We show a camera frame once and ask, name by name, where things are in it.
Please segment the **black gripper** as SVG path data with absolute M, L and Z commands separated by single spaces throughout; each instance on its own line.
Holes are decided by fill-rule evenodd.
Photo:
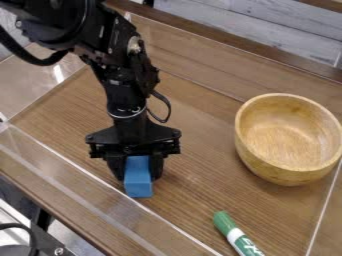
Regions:
M 180 137 L 177 129 L 159 125 L 145 115 L 139 115 L 128 120 L 116 119 L 109 128 L 85 136 L 85 143 L 90 158 L 109 157 L 105 160 L 107 166 L 119 181 L 124 180 L 125 158 L 115 156 L 152 155 L 151 178 L 157 180 L 163 174 L 163 157 L 180 153 Z

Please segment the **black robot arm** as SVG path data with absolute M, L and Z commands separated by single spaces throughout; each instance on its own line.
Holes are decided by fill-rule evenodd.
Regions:
M 104 89 L 113 125 L 85 136 L 89 156 L 107 162 L 117 180 L 127 177 L 128 159 L 141 156 L 149 177 L 159 179 L 164 159 L 180 152 L 181 133 L 164 125 L 167 120 L 147 106 L 151 97 L 168 99 L 156 91 L 159 69 L 135 25 L 105 0 L 0 0 L 0 8 L 16 16 L 22 36 L 52 54 L 37 58 L 2 27 L 0 45 L 36 66 L 50 66 L 76 55 Z

